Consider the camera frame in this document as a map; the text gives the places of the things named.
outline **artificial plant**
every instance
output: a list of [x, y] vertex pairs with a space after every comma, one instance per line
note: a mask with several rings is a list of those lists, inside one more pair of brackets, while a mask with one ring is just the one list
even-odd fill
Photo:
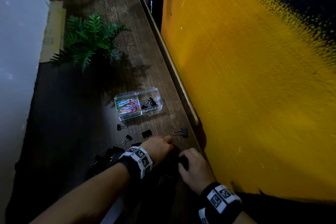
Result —
[[88, 20], [70, 16], [64, 34], [64, 49], [55, 54], [51, 62], [55, 66], [67, 62], [80, 64], [82, 71], [95, 60], [110, 59], [115, 62], [119, 50], [114, 39], [125, 30], [128, 30], [126, 25], [104, 23], [97, 12], [89, 16]]

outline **pile of paper clips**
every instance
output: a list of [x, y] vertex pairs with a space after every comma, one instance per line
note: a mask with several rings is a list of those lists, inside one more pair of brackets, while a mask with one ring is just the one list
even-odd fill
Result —
[[140, 102], [139, 99], [136, 98], [123, 98], [122, 100], [117, 102], [117, 111], [119, 114], [135, 112], [140, 110]]

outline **human arm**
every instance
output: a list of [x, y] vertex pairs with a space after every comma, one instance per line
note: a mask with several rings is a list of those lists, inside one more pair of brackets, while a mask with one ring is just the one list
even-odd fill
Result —
[[[171, 136], [151, 137], [141, 144], [150, 155], [153, 167], [157, 166], [173, 149]], [[102, 173], [74, 188], [31, 224], [39, 223], [99, 223], [115, 200], [125, 191], [130, 175], [122, 163], [117, 163]]]
[[[182, 176], [183, 181], [198, 195], [202, 195], [202, 198], [205, 198], [207, 201], [206, 196], [204, 196], [204, 190], [209, 188], [212, 184], [216, 182], [216, 178], [212, 173], [210, 166], [203, 158], [203, 156], [194, 148], [185, 150], [180, 153], [179, 157], [185, 156], [188, 159], [189, 169], [188, 171], [184, 169], [181, 163], [178, 164], [178, 170]], [[225, 221], [223, 215], [219, 214], [217, 211], [212, 208], [212, 205], [208, 208], [205, 207], [206, 211], [211, 210], [213, 214], [217, 214], [214, 219], [217, 221]], [[241, 211], [236, 219], [233, 222], [234, 224], [255, 224], [256, 222], [252, 220], [245, 212]]]

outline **person's left hand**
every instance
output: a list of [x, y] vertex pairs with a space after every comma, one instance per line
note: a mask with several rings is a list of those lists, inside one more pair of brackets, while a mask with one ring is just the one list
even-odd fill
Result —
[[171, 136], [154, 136], [142, 143], [141, 147], [148, 152], [153, 161], [153, 167], [155, 167], [174, 149], [172, 142], [173, 138]]

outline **hand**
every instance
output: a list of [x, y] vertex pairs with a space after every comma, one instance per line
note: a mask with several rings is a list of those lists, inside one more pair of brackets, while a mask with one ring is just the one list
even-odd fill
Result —
[[202, 191], [210, 184], [216, 181], [210, 166], [203, 156], [195, 149], [184, 150], [179, 157], [186, 156], [189, 162], [188, 171], [184, 169], [181, 163], [178, 164], [183, 181], [197, 194], [201, 195]]
[[174, 149], [172, 142], [173, 138], [171, 136], [154, 136], [142, 143], [141, 147], [148, 152], [153, 161], [153, 167], [155, 167]]

